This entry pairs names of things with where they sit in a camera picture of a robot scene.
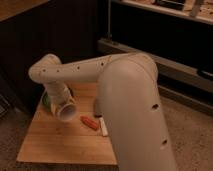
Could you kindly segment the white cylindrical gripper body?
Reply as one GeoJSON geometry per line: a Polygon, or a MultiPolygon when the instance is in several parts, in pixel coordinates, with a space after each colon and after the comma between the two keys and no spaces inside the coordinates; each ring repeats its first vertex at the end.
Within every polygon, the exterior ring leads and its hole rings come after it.
{"type": "Polygon", "coordinates": [[[71,121],[76,113],[76,103],[72,96],[63,104],[52,104],[52,114],[59,121],[71,121]]]}

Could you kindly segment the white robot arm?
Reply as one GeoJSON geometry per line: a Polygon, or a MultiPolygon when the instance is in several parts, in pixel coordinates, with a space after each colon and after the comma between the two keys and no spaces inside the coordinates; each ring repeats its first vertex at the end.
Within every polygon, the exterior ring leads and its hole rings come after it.
{"type": "Polygon", "coordinates": [[[47,54],[28,74],[45,87],[51,113],[62,122],[76,113],[67,84],[97,84],[98,113],[120,171],[178,171],[158,91],[158,69],[149,55],[111,54],[63,64],[47,54]]]}

